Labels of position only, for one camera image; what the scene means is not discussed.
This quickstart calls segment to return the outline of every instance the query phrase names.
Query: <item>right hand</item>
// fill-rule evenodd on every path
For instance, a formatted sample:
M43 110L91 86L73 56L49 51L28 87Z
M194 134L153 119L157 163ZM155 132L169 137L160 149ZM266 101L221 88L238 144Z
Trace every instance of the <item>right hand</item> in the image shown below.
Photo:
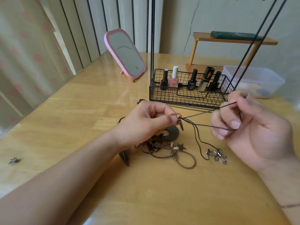
M291 124L255 100L246 91L229 94L228 102L212 113L211 127L219 140L225 139L233 152L255 171L262 171L280 160L295 156ZM238 116L241 111L242 122Z

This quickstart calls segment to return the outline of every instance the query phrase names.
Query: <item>wall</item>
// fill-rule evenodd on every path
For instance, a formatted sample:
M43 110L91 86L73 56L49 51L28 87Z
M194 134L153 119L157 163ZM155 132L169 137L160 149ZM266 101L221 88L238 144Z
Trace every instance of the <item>wall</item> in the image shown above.
M190 55L193 32L256 33L274 0L164 0L160 52ZM274 7L277 11L278 0ZM262 46L251 66L267 67L286 79L277 94L300 109L300 0L288 0L268 36L277 46ZM263 34L275 15L270 15ZM198 42L196 56L242 59L248 45Z

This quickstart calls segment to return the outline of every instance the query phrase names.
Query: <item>patterned curtain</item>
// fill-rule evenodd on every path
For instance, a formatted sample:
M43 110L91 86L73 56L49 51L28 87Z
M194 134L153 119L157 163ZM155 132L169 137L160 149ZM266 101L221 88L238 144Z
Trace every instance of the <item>patterned curtain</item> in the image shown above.
M0 0L0 135L73 74L38 0Z

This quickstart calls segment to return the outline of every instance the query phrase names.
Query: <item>left hand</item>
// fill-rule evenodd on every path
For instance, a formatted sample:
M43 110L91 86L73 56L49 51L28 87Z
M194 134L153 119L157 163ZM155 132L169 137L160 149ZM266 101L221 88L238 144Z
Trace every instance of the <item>left hand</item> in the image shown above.
M177 115L171 115L174 113L167 104L143 100L112 130L119 144L129 148L159 134L170 125L177 125Z

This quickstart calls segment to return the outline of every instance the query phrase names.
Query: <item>black wire basket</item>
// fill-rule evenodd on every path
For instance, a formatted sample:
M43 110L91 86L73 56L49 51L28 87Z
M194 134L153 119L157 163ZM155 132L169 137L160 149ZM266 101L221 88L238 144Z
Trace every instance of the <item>black wire basket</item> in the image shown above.
M172 70L168 71L168 79L172 76ZM234 90L234 86L226 75L221 75L219 85L215 91L198 92L197 88L202 79L203 73L197 74L195 89L188 90L187 84L191 79L191 72L178 71L178 87L160 87L163 79L163 69L155 69L149 86L149 100L169 104L198 106L207 108L218 108L224 101L227 101L228 94Z

